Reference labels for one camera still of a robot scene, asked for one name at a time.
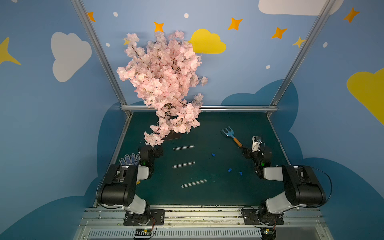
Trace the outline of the clear test tube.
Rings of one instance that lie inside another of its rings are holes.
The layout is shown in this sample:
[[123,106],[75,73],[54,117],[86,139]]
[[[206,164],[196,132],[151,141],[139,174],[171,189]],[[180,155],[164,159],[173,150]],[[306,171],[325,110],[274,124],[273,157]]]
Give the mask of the clear test tube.
[[173,148],[173,151],[187,150],[187,149],[192,149],[194,147],[195,147],[194,145],[183,146],[183,147],[176,147],[176,148]]
[[192,166],[192,165],[195,165],[195,164],[196,164],[196,162],[188,162],[188,163],[173,165],[172,169],[183,168],[183,167]]
[[199,180],[199,181],[195,181],[195,182],[192,182],[192,183],[183,184],[183,185],[182,185],[182,188],[188,188],[188,187],[192,187],[192,186],[196,186],[196,185],[204,184],[204,183],[206,183],[206,182],[207,182],[206,179],[204,179],[204,180]]

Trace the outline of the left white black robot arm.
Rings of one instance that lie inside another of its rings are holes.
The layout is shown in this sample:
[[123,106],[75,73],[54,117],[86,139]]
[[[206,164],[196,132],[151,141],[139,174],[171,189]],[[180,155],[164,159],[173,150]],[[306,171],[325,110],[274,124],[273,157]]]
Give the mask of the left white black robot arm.
[[125,155],[118,164],[111,165],[97,188],[98,204],[124,210],[125,226],[162,226],[165,210],[151,210],[150,204],[136,194],[136,188],[153,176],[155,159],[163,155],[162,147],[146,145],[138,154]]

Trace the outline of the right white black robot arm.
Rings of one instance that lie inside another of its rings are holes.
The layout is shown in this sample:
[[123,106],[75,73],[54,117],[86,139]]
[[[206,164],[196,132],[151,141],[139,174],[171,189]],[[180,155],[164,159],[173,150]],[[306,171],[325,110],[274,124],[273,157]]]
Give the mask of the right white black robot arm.
[[264,147],[252,149],[242,147],[246,159],[251,159],[257,176],[262,180],[282,182],[284,191],[275,197],[262,201],[258,209],[241,208],[247,225],[262,224],[275,226],[283,224],[285,212],[294,208],[319,208],[329,201],[315,169],[310,166],[281,165],[271,166],[272,153]]

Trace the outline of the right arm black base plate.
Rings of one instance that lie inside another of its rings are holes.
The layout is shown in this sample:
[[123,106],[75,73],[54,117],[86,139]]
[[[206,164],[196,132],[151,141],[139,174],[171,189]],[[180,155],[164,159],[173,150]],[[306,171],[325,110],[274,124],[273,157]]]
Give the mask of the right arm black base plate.
[[273,227],[275,225],[283,225],[283,215],[270,214],[268,212],[260,212],[256,209],[240,210],[245,225],[265,225]]

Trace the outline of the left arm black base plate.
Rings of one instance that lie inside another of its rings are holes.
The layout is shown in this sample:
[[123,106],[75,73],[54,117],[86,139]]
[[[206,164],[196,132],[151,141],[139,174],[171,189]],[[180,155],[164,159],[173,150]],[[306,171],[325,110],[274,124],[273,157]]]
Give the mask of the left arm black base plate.
[[165,221],[165,210],[146,210],[144,214],[137,215],[126,212],[124,226],[163,226]]

